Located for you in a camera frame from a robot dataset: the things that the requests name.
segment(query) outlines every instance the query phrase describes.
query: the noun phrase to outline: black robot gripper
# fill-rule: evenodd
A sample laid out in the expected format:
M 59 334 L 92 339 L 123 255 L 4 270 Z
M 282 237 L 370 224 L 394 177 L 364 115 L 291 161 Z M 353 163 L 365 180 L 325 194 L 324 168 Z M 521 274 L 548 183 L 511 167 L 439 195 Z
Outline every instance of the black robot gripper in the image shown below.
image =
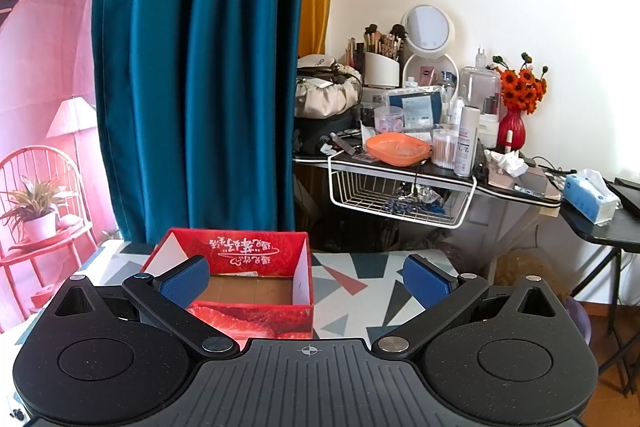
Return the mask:
M 408 263 L 413 283 L 448 277 L 419 256 Z M 121 287 L 66 280 L 14 364 L 30 425 L 575 427 L 596 387 L 589 347 L 539 277 L 444 280 L 447 296 L 371 349 L 252 339 L 240 351 L 174 302 L 197 293 L 159 291 L 203 264 Z

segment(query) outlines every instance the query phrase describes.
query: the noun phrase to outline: red box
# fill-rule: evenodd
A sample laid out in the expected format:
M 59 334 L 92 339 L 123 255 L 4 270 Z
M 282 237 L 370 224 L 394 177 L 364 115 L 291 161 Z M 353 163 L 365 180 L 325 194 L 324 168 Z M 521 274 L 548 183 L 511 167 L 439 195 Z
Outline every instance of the red box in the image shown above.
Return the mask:
M 158 276 L 193 255 L 209 263 L 207 289 L 188 308 L 241 347 L 249 338 L 311 339 L 313 288 L 305 232 L 171 229 L 143 272 Z

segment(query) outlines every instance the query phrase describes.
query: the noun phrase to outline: wooden floor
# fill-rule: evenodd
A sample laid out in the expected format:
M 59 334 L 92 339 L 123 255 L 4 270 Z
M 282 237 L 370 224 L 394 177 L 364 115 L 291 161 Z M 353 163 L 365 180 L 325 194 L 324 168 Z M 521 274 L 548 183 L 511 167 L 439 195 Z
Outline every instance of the wooden floor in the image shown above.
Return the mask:
M 607 319 L 605 317 L 591 317 L 593 335 L 591 350 L 598 363 L 607 360 L 616 350 L 613 335 L 607 335 Z M 616 319 L 616 326 L 623 339 L 629 339 L 640 330 L 640 313 L 623 311 Z M 638 348 L 633 352 L 630 360 L 635 360 Z M 596 392 L 589 402 L 582 421 L 587 427 L 639 427 L 640 426 L 640 395 L 629 394 L 622 396 L 619 389 L 621 384 L 621 370 L 610 367 L 601 377 Z M 640 387 L 640 378 L 636 380 Z

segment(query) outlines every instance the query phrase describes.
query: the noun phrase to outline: bowl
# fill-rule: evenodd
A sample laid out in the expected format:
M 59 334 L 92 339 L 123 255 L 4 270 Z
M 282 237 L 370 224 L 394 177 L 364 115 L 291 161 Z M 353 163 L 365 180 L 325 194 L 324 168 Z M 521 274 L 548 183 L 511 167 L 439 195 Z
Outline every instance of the bowl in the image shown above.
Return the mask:
M 367 140 L 367 152 L 395 167 L 408 167 L 431 155 L 431 146 L 408 134 L 386 132 Z

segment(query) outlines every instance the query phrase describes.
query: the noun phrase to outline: blue gripper pad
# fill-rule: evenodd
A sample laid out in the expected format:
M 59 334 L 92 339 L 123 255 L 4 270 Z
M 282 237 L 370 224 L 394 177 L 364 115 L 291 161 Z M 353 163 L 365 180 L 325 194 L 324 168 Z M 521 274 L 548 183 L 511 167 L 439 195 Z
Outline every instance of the blue gripper pad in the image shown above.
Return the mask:
M 153 281 L 160 295 L 181 308 L 189 306 L 209 284 L 209 263 L 201 255 L 194 255 Z
M 402 279 L 407 291 L 425 309 L 440 302 L 458 287 L 455 277 L 415 254 L 404 260 Z

